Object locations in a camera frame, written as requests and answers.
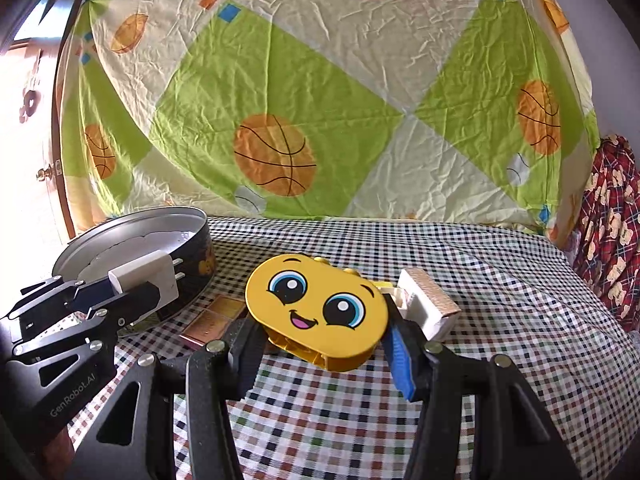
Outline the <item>round metal tin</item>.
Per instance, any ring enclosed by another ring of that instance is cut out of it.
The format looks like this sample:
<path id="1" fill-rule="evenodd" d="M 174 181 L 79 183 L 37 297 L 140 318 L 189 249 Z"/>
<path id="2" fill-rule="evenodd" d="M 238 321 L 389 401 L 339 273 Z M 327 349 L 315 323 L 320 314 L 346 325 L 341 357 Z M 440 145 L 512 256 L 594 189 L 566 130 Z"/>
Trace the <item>round metal tin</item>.
<path id="1" fill-rule="evenodd" d="M 105 280 L 108 292 L 126 292 L 150 282 L 160 304 L 129 321 L 125 337 L 172 318 L 212 280 L 216 268 L 206 213 L 170 206 L 125 214 L 74 238 L 56 259 L 52 273 L 87 284 Z"/>

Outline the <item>brass door knob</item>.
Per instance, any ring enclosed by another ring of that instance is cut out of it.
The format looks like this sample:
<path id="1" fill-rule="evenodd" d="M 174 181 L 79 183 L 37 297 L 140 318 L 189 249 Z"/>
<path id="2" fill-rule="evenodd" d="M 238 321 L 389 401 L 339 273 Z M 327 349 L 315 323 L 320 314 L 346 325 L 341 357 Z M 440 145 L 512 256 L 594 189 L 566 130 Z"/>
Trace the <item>brass door knob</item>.
<path id="1" fill-rule="evenodd" d="M 54 180 L 58 177 L 61 177 L 63 174 L 61 159 L 55 159 L 52 164 L 49 164 L 47 167 L 40 168 L 36 173 L 36 179 L 39 182 L 43 182 L 45 180 Z"/>

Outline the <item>copper makeup palette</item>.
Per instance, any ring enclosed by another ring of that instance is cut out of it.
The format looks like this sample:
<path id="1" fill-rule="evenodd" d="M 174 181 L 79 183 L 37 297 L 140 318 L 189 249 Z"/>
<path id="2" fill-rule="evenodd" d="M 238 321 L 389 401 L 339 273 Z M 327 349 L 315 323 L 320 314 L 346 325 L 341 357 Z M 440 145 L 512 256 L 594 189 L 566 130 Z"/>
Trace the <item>copper makeup palette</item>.
<path id="1" fill-rule="evenodd" d="M 191 348 L 200 348 L 211 340 L 220 339 L 233 321 L 245 310 L 244 301 L 218 296 L 186 326 L 180 338 Z"/>

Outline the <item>checkered tablecloth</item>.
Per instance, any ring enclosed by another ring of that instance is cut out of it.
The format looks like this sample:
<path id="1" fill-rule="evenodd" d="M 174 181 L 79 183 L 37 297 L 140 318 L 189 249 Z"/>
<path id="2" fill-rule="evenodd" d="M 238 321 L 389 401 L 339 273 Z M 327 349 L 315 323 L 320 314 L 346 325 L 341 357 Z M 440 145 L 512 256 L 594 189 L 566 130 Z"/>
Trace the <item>checkered tablecloth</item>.
<path id="1" fill-rule="evenodd" d="M 508 356 L 584 478 L 603 479 L 638 456 L 638 347 L 545 238 L 413 221 L 213 218 L 209 229 L 213 281 L 171 320 L 119 341 L 119 374 L 148 352 L 184 356 L 186 326 L 214 299 L 241 296 L 250 272 L 273 256 L 326 258 L 372 281 L 420 268 L 460 307 L 447 348 Z M 398 479 L 420 408 L 397 391 L 382 351 L 343 374 L 280 351 L 264 356 L 254 388 L 229 413 L 246 478 Z"/>

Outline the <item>yellow toy cube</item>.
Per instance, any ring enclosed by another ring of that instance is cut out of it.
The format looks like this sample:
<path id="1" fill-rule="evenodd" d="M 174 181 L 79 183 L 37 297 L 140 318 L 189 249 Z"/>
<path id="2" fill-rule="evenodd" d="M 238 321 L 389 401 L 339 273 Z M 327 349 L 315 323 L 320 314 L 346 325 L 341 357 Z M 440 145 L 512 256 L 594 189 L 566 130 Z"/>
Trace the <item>yellow toy cube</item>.
<path id="1" fill-rule="evenodd" d="M 374 281 L 373 285 L 380 292 L 382 292 L 382 294 L 390 295 L 397 307 L 402 306 L 402 292 L 394 283 L 386 281 Z"/>

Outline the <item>white sun toy block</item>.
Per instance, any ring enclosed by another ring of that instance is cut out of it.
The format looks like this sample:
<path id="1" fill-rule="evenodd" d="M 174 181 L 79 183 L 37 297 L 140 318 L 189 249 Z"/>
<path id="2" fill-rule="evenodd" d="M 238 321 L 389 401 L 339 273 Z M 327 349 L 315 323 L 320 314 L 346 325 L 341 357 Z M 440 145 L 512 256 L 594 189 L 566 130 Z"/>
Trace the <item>white sun toy block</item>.
<path id="1" fill-rule="evenodd" d="M 390 290 L 390 296 L 392 296 L 401 317 L 406 318 L 409 312 L 409 304 L 412 300 L 412 296 L 401 287 L 393 287 Z"/>

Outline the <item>yellow smiley face toy block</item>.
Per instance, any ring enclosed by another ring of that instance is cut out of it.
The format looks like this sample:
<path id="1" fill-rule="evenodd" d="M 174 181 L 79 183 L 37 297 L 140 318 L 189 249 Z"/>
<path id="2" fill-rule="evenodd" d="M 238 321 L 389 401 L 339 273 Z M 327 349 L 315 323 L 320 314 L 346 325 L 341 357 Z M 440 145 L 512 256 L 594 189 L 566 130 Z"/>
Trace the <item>yellow smiley face toy block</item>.
<path id="1" fill-rule="evenodd" d="M 372 356 L 395 305 L 357 271 L 301 254 L 261 263 L 244 296 L 270 344 L 335 373 L 356 370 Z"/>

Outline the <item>wooden door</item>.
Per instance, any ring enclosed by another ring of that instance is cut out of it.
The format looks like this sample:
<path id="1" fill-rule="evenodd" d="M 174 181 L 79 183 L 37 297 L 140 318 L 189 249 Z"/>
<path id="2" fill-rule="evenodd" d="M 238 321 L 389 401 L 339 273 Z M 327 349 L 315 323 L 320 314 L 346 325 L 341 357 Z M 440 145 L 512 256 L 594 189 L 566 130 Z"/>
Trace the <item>wooden door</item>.
<path id="1" fill-rule="evenodd" d="M 9 51 L 2 56 L 17 76 L 18 162 L 26 168 L 26 182 L 18 196 L 35 208 L 35 219 L 60 242 L 75 236 L 66 195 L 64 174 L 39 182 L 36 173 L 61 159 L 61 101 L 63 50 L 82 0 L 40 0 L 17 32 Z"/>

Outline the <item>red plaid bear cloth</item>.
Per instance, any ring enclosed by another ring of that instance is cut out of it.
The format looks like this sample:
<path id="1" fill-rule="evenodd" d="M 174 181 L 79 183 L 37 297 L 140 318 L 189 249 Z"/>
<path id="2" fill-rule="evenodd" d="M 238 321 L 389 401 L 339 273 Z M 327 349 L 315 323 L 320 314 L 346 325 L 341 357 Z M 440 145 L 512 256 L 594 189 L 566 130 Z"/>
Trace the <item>red plaid bear cloth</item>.
<path id="1" fill-rule="evenodd" d="M 639 328 L 639 164 L 627 139 L 601 140 L 582 194 L 574 271 L 626 332 Z"/>

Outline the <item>basketball print bed sheet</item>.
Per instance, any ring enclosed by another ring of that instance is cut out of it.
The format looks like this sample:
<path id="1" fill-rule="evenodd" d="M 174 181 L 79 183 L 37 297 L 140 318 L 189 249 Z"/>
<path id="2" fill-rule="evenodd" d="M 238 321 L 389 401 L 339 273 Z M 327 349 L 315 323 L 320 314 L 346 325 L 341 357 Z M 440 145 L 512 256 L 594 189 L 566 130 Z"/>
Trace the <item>basketball print bed sheet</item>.
<path id="1" fill-rule="evenodd" d="M 555 0 L 86 0 L 61 60 L 78 231 L 186 205 L 562 245 L 599 144 Z"/>

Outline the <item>patterned rectangular box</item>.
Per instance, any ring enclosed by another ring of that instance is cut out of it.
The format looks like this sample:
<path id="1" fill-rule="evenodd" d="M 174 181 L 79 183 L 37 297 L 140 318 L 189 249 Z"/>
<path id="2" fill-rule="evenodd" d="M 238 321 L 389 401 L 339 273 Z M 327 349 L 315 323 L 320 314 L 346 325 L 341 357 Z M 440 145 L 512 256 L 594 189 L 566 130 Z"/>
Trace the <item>patterned rectangular box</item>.
<path id="1" fill-rule="evenodd" d="M 427 340 L 444 341 L 462 313 L 461 308 L 430 274 L 419 268 L 402 269 L 397 287 L 402 317 L 418 324 Z"/>

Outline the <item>white power adapter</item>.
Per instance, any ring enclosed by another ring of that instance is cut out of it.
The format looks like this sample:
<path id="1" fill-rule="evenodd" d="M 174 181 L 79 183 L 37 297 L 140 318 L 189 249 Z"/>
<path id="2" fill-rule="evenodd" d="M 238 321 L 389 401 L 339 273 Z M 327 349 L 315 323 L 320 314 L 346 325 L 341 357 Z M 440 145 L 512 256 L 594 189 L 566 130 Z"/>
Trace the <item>white power adapter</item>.
<path id="1" fill-rule="evenodd" d="M 150 282 L 160 290 L 160 302 L 151 312 L 167 306 L 179 297 L 177 282 L 184 277 L 176 272 L 176 266 L 183 263 L 181 258 L 172 258 L 163 250 L 149 252 L 137 259 L 116 266 L 107 272 L 114 291 L 122 294 L 128 290 Z"/>

